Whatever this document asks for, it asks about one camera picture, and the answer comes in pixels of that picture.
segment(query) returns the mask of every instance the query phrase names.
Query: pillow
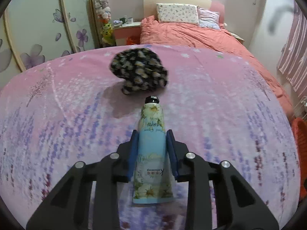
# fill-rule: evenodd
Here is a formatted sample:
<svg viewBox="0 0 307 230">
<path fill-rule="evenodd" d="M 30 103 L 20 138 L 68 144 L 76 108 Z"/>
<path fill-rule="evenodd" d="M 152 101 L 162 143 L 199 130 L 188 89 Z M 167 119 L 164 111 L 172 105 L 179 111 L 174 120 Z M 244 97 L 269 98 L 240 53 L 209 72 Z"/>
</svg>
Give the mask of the pillow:
<svg viewBox="0 0 307 230">
<path fill-rule="evenodd" d="M 208 27 L 208 28 L 220 30 L 219 12 L 213 12 L 213 11 L 198 7 L 198 18 L 199 18 L 199 25 L 201 27 Z"/>
<path fill-rule="evenodd" d="M 179 22 L 199 25 L 197 6 L 178 3 L 157 3 L 159 23 Z"/>
</svg>

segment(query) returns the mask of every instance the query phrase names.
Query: bedside table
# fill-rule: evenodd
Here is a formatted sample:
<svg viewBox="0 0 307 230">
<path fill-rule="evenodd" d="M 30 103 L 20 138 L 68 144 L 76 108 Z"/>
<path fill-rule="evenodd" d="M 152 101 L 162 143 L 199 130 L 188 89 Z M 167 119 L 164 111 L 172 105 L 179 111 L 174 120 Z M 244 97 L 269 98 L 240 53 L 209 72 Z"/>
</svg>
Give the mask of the bedside table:
<svg viewBox="0 0 307 230">
<path fill-rule="evenodd" d="M 117 46 L 126 45 L 128 37 L 141 35 L 141 22 L 133 22 L 132 24 L 123 24 L 119 27 L 114 27 L 114 37 Z"/>
<path fill-rule="evenodd" d="M 233 37 L 235 37 L 241 44 L 243 44 L 243 42 L 245 41 L 245 40 L 243 40 L 240 36 L 238 36 L 237 34 L 232 33 L 232 32 L 230 32 L 230 31 L 229 31 L 229 33 L 231 33 L 231 35 L 232 35 Z"/>
</svg>

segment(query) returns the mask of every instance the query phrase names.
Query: pink striped curtain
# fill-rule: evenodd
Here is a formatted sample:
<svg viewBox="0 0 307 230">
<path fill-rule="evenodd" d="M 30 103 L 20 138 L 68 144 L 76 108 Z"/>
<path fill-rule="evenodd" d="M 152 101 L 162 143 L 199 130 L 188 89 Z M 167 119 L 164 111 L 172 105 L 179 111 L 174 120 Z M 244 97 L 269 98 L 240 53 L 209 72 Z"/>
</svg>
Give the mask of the pink striped curtain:
<svg viewBox="0 0 307 230">
<path fill-rule="evenodd" d="M 307 96 L 307 20 L 294 2 L 290 34 L 277 68 L 285 75 L 299 98 Z"/>
</svg>

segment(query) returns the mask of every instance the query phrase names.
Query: purple floral tablecloth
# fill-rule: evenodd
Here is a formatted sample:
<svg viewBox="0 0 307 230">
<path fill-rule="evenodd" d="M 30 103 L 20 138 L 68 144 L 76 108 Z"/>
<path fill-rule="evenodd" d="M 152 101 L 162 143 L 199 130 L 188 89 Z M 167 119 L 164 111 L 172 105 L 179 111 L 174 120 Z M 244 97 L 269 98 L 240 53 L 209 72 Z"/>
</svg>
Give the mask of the purple floral tablecloth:
<svg viewBox="0 0 307 230">
<path fill-rule="evenodd" d="M 156 52 L 169 71 L 167 87 L 153 93 L 166 129 L 207 161 L 229 160 L 284 226 L 296 211 L 300 171 L 288 120 L 266 82 L 230 54 L 142 47 Z M 46 62 L 1 91 L 0 195 L 22 226 L 75 162 L 101 160 L 137 128 L 149 94 L 122 94 L 122 80 L 108 68 L 127 48 Z M 138 207 L 132 204 L 132 184 L 120 186 L 122 229 L 184 229 L 188 184 L 173 189 L 174 202 Z"/>
</svg>

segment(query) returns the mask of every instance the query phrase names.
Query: wooden headboard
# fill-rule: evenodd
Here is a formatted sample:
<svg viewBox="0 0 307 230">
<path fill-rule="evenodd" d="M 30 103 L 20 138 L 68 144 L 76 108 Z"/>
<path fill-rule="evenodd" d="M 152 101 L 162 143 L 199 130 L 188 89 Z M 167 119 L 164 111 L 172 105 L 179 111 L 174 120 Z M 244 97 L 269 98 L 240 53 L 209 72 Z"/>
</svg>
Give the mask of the wooden headboard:
<svg viewBox="0 0 307 230">
<path fill-rule="evenodd" d="M 154 15 L 157 18 L 157 3 L 183 3 L 200 6 L 220 13 L 219 23 L 224 23 L 224 5 L 211 0 L 143 0 L 144 18 Z"/>
</svg>

